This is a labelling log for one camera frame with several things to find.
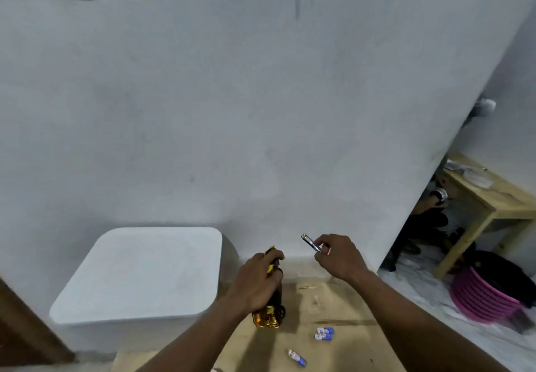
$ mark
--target white wall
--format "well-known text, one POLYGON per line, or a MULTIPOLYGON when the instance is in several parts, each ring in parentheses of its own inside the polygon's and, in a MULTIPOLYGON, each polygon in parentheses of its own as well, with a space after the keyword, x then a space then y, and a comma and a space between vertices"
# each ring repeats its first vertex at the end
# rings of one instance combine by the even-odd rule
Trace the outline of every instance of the white wall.
POLYGON ((146 225, 377 268, 532 1, 0 0, 1 276, 47 320, 146 225))
MULTIPOLYGON (((536 195, 535 77, 536 8, 533 8, 486 85, 486 96, 497 101, 494 114, 474 119, 459 133, 453 148, 536 195)), ((508 258, 528 274, 535 274, 536 230, 527 234, 508 258)))

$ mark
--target table leg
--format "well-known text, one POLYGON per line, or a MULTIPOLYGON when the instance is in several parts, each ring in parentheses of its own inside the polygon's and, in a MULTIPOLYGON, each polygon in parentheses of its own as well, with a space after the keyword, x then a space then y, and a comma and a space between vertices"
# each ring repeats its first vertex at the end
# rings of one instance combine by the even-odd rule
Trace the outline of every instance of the table leg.
POLYGON ((465 250, 476 240, 482 231, 492 222, 495 217, 493 211, 484 210, 479 217, 469 226, 466 232, 461 236, 460 240, 452 247, 445 258, 434 269, 433 275, 436 279, 442 279, 449 271, 452 265, 465 252, 465 250))
POLYGON ((510 233, 508 233, 508 235, 506 235, 497 246, 493 248, 492 252, 494 254, 506 256, 525 239, 525 236, 527 236, 535 223, 535 220, 520 220, 519 224, 512 228, 510 233))

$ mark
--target gold toy vehicle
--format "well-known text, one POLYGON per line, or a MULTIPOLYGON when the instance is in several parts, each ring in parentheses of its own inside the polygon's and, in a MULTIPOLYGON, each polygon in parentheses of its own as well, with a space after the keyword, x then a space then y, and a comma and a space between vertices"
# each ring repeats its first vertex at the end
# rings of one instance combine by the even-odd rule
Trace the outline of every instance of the gold toy vehicle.
MULTIPOLYGON (((275 247, 271 247, 264 254, 266 255, 275 247)), ((275 259, 268 267, 268 276, 279 267, 279 259, 275 259)), ((279 328, 283 318, 285 318, 285 307, 281 305, 281 284, 273 292, 272 297, 263 308, 251 313, 253 322, 257 327, 279 328)))

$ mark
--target wristwatch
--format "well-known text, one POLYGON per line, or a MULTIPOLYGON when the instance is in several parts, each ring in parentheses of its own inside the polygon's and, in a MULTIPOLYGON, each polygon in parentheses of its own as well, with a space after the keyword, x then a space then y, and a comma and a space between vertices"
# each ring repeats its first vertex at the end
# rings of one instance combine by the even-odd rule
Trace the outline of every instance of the wristwatch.
POLYGON ((430 195, 433 195, 439 199, 436 205, 443 204, 445 200, 449 197, 449 194, 446 192, 445 189, 435 189, 430 193, 430 195))

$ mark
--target hand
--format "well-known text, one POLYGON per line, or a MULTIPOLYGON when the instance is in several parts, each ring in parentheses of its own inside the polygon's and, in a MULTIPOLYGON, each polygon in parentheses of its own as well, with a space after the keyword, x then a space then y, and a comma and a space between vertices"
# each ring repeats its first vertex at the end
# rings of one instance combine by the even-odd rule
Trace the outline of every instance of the hand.
POLYGON ((226 297, 233 301, 244 317, 264 307, 281 284, 281 269, 276 269, 270 276, 267 274, 268 267, 275 259, 283 260, 285 255, 277 249, 272 249, 266 256, 255 254, 238 270, 226 297))
POLYGON ((454 185, 451 179, 449 179, 445 175, 437 175, 436 180, 439 186, 444 189, 449 195, 449 199, 455 199, 459 197, 460 190, 457 186, 454 185))
POLYGON ((331 275, 351 283, 370 271, 354 243, 345 235, 330 233, 322 235, 315 245, 322 244, 322 253, 315 255, 320 266, 331 275))

